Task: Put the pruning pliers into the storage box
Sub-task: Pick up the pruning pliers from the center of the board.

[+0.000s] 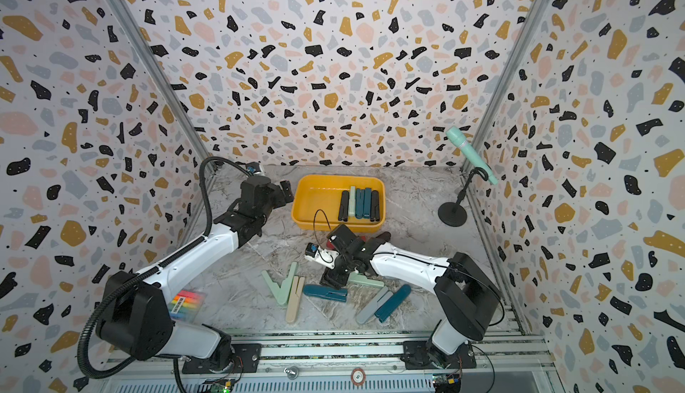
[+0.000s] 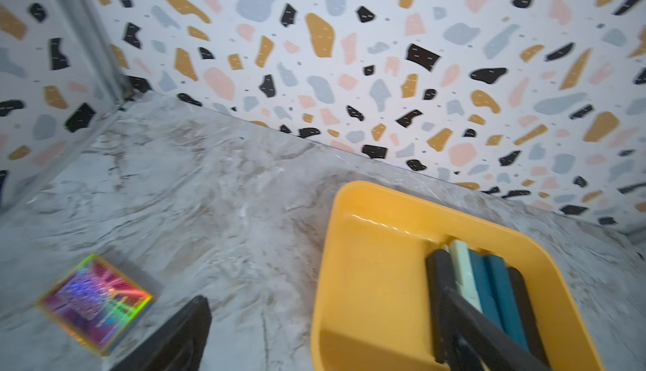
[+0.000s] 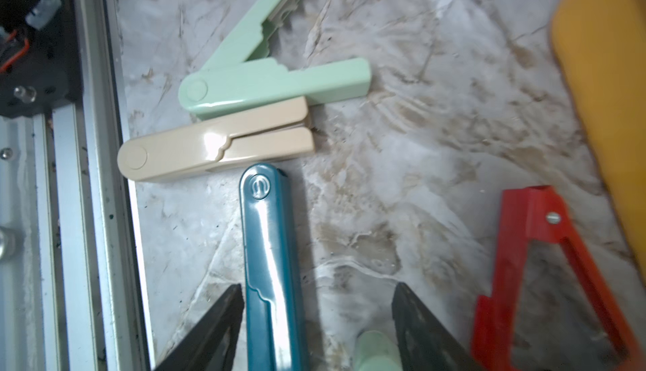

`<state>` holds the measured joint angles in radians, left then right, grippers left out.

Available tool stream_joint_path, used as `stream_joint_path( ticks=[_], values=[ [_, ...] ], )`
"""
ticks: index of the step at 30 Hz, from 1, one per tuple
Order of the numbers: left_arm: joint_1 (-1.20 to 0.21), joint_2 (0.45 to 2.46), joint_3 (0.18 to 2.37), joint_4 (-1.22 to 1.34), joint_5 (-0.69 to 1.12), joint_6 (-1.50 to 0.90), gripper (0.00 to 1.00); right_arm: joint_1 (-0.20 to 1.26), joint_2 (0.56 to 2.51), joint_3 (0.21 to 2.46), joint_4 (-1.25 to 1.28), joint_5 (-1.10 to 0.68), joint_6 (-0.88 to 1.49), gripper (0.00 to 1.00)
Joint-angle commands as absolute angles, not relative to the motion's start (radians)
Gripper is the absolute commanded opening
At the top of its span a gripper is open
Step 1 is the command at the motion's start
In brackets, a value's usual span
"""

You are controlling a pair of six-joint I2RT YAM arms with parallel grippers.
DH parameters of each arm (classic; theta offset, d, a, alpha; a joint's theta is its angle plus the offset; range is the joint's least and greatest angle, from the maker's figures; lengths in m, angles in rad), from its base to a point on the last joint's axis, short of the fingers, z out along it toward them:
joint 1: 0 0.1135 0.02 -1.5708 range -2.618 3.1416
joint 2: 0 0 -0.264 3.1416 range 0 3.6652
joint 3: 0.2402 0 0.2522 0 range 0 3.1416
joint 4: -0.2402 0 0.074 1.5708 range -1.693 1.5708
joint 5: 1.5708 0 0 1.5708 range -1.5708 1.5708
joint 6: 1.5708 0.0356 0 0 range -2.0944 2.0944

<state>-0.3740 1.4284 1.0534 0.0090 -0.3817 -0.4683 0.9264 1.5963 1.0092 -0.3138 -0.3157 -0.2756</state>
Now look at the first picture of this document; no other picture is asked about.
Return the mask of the beige pruning pliers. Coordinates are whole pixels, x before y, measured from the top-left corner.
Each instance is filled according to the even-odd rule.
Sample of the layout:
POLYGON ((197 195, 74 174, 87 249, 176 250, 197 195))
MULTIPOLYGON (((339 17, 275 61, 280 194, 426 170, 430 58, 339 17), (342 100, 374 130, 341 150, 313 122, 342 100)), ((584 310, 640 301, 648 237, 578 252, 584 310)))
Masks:
POLYGON ((287 303, 285 320, 289 325, 296 322, 301 297, 303 296, 303 287, 305 286, 305 279, 301 276, 295 276, 291 285, 289 299, 287 303))

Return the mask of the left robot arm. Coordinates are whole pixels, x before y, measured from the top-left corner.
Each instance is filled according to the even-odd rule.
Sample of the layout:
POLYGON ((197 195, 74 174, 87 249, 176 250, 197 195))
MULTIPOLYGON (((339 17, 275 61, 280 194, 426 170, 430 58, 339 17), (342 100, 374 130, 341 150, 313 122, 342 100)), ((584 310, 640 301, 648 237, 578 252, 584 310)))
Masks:
POLYGON ((293 202, 294 195, 289 182, 273 183, 258 164, 240 165, 219 156, 201 162, 199 181, 206 219, 203 232, 165 259, 136 272, 119 271, 107 280, 105 294, 78 338, 78 368, 85 377, 109 378, 154 357, 172 359, 176 376, 181 357, 200 362, 212 373, 237 366, 229 334, 176 321, 168 305, 212 264, 262 235, 272 211, 293 202), (244 175, 239 197, 219 216, 212 214, 206 184, 207 167, 215 162, 244 175), (92 336, 125 352, 127 359, 109 369, 96 368, 89 357, 92 336))

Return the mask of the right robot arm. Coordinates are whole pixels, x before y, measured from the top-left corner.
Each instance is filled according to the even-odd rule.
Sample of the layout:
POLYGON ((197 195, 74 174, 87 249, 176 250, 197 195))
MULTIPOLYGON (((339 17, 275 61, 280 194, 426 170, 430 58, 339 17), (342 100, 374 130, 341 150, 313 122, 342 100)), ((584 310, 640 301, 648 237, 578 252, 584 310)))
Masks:
POLYGON ((330 234, 330 250, 310 243, 305 257, 324 266, 320 283, 343 289, 351 275, 375 275, 395 279, 433 293, 444 318, 429 340, 421 346, 406 346, 407 366, 435 366, 447 369, 458 362, 458 353, 467 351, 471 341, 481 341, 496 313, 506 314, 501 292, 469 255, 431 257, 403 250, 382 233, 368 240, 346 225, 330 234))

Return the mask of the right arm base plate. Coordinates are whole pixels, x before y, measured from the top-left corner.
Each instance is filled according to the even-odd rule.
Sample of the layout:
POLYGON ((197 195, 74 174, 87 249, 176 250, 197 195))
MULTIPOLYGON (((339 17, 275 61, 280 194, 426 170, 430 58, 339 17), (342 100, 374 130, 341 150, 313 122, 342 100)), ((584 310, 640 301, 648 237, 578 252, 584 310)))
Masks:
POLYGON ((401 361, 407 370, 435 369, 457 372, 459 369, 476 368, 474 352, 468 341, 460 343, 451 355, 439 350, 430 340, 404 341, 401 361))

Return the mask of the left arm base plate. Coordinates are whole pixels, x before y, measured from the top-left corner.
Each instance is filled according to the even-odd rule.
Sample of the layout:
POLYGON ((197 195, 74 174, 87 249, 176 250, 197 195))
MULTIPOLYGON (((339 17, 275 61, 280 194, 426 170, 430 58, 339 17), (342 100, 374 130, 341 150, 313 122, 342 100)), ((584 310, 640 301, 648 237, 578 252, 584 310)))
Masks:
POLYGON ((262 355, 260 343, 238 343, 220 345, 218 350, 207 359, 190 357, 183 364, 183 375, 208 374, 220 376, 227 374, 256 373, 262 355))

